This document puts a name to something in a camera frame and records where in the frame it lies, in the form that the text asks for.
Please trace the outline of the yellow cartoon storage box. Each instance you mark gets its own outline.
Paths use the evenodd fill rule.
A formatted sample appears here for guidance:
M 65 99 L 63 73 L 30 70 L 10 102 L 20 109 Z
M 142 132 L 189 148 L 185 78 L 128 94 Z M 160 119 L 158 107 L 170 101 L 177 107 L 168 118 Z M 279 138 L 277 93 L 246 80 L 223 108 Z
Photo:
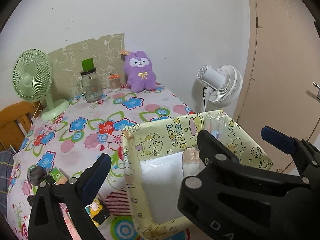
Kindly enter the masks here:
M 126 190 L 133 224 L 144 239 L 166 239 L 192 226 L 184 215 L 157 224 L 143 190 L 140 162 L 198 148 L 197 135 L 207 130 L 226 146 L 240 163 L 269 170 L 273 163 L 265 151 L 224 111 L 211 111 L 144 123 L 123 129 L 123 157 Z M 203 170 L 197 165 L 183 167 L 183 178 Z

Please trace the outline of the toothpick jar orange lid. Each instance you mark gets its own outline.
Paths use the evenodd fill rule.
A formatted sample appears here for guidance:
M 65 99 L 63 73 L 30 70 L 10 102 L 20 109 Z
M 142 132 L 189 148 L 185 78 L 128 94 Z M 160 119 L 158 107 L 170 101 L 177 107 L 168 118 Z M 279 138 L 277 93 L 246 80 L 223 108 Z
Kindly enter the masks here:
M 116 92 L 121 89 L 120 75 L 110 74 L 108 77 L 108 80 L 109 80 L 109 85 L 110 85 L 110 91 Z

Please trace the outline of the glass mason jar mug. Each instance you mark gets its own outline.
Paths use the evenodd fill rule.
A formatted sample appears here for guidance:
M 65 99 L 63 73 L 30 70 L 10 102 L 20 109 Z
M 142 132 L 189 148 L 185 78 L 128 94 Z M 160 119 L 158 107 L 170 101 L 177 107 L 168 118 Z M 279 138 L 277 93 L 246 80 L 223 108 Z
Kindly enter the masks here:
M 102 98 L 102 89 L 96 68 L 93 67 L 90 70 L 82 71 L 80 75 L 82 92 L 86 101 L 88 103 L 99 101 Z

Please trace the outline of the green patterned cardboard sheet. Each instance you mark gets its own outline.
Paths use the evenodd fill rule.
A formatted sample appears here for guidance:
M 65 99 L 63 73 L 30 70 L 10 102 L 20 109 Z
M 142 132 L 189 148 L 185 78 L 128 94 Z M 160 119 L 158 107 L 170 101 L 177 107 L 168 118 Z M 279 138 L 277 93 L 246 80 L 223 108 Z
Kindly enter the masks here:
M 126 83 L 124 59 L 124 34 L 112 34 L 80 41 L 48 54 L 53 68 L 51 94 L 54 100 L 70 99 L 79 95 L 78 81 L 81 79 L 81 62 L 93 59 L 101 87 L 110 87 L 108 77 L 120 75 L 121 84 Z

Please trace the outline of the green tissue pack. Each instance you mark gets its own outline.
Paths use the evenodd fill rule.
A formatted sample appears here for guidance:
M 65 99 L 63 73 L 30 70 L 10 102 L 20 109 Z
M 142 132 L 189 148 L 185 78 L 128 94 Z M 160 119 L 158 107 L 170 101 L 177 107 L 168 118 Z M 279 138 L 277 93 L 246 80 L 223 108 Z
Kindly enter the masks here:
M 50 172 L 49 175 L 54 181 L 54 184 L 60 185 L 65 184 L 67 182 L 66 176 L 57 168 L 54 167 Z

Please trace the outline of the grey sock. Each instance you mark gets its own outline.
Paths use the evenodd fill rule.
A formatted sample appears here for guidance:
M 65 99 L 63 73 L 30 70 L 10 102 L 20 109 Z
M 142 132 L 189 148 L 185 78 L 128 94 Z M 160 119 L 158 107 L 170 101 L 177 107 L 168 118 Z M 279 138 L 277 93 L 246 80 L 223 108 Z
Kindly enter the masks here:
M 47 179 L 48 170 L 42 166 L 35 166 L 30 168 L 27 173 L 27 180 L 34 186 L 39 186 L 39 184 Z

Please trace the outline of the purple plush bunny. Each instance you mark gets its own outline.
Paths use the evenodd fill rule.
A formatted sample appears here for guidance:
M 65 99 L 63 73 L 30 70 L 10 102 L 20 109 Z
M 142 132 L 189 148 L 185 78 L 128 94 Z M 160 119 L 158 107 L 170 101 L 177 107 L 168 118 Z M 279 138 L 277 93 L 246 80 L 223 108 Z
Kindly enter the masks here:
M 144 51 L 137 51 L 125 56 L 124 72 L 127 84 L 133 93 L 156 89 L 156 74 L 152 62 Z

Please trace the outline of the cartoon animal tissue pack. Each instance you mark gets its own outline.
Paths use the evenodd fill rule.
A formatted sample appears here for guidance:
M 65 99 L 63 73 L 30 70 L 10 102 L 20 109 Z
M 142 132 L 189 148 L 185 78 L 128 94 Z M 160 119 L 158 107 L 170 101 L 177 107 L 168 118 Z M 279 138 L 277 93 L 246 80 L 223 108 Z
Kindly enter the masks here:
M 85 207 L 85 210 L 96 227 L 101 226 L 111 216 L 108 208 L 99 198 L 95 198 L 90 205 Z

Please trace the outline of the plaid grey blanket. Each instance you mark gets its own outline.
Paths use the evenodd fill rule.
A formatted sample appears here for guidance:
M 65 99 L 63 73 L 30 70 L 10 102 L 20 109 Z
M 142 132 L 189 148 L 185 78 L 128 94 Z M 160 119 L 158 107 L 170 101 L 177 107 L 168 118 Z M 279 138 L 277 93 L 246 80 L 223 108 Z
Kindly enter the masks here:
M 9 178 L 14 164 L 14 152 L 4 150 L 0 153 L 0 208 L 1 214 L 7 218 L 7 197 L 9 188 Z

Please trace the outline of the floral tablecloth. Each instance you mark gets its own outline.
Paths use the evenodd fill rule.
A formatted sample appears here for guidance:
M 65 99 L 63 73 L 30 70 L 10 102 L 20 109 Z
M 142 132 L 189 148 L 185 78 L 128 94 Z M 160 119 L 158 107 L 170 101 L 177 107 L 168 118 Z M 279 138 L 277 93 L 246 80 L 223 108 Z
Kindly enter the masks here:
M 106 92 L 88 103 L 83 96 L 70 99 L 59 117 L 34 121 L 14 162 L 8 181 L 7 222 L 18 239 L 27 239 L 31 207 L 27 198 L 37 187 L 27 180 L 36 166 L 53 168 L 66 177 L 79 177 L 101 154 L 111 157 L 112 167 L 99 192 L 111 212 L 104 225 L 106 239 L 139 239 L 124 188 L 121 131 L 126 126 L 191 114 L 193 110 L 163 85 L 133 93 L 127 86 Z

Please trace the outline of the beige door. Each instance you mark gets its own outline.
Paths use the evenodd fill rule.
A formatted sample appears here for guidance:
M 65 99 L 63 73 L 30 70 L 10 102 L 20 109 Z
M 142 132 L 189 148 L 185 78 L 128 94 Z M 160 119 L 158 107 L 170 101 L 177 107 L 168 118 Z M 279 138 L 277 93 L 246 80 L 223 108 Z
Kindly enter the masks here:
M 249 0 L 250 41 L 244 86 L 234 114 L 273 160 L 296 174 L 292 158 L 263 141 L 265 126 L 319 144 L 319 35 L 302 0 Z

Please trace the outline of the white standing fan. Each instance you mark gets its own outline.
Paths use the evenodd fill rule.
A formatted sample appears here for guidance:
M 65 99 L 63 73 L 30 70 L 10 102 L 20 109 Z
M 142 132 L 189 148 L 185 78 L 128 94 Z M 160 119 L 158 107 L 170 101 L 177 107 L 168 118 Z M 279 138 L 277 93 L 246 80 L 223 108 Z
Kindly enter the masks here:
M 242 90 L 242 75 L 231 65 L 218 69 L 203 66 L 198 71 L 197 77 L 207 86 L 203 91 L 204 105 L 211 102 L 217 108 L 229 106 Z

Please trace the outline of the green cup on jar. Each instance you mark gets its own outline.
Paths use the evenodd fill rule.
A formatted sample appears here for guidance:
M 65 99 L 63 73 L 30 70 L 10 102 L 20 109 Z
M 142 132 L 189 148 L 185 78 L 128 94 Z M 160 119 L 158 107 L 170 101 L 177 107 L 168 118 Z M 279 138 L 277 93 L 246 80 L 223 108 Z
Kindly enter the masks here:
M 82 70 L 84 72 L 89 72 L 94 69 L 94 63 L 92 58 L 81 61 L 81 64 L 82 64 Z

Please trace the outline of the green desk fan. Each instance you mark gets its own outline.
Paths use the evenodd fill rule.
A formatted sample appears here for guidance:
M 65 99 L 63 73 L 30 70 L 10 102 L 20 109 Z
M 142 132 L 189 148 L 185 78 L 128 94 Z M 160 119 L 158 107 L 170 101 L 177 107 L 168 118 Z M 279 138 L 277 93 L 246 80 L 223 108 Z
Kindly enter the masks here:
M 43 121 L 57 118 L 69 107 L 66 99 L 53 100 L 50 92 L 52 83 L 53 69 L 46 53 L 29 49 L 18 57 L 12 70 L 13 88 L 26 102 L 45 101 L 47 107 L 41 114 Z

